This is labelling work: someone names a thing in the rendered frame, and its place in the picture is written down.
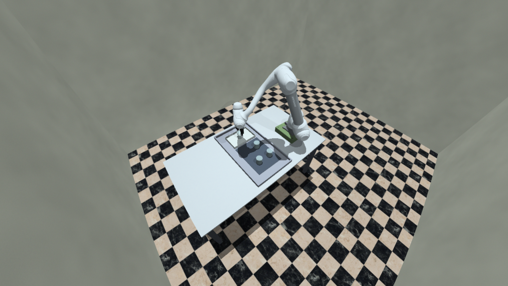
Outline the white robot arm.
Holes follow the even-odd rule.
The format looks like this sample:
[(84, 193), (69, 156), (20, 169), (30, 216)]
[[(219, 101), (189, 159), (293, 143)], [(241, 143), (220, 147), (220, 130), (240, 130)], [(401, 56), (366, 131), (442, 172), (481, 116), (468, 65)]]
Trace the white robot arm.
[(291, 136), (295, 136), (299, 141), (306, 141), (310, 137), (310, 129), (304, 119), (304, 114), (300, 109), (300, 103), (297, 96), (297, 78), (294, 76), (290, 63), (283, 63), (278, 66), (265, 80), (256, 92), (251, 104), (244, 111), (240, 102), (233, 105), (233, 122), (236, 128), (244, 128), (248, 121), (248, 116), (253, 112), (262, 95), (267, 89), (279, 84), (282, 93), (285, 94), (287, 104), (290, 108), (290, 116), (283, 126)]

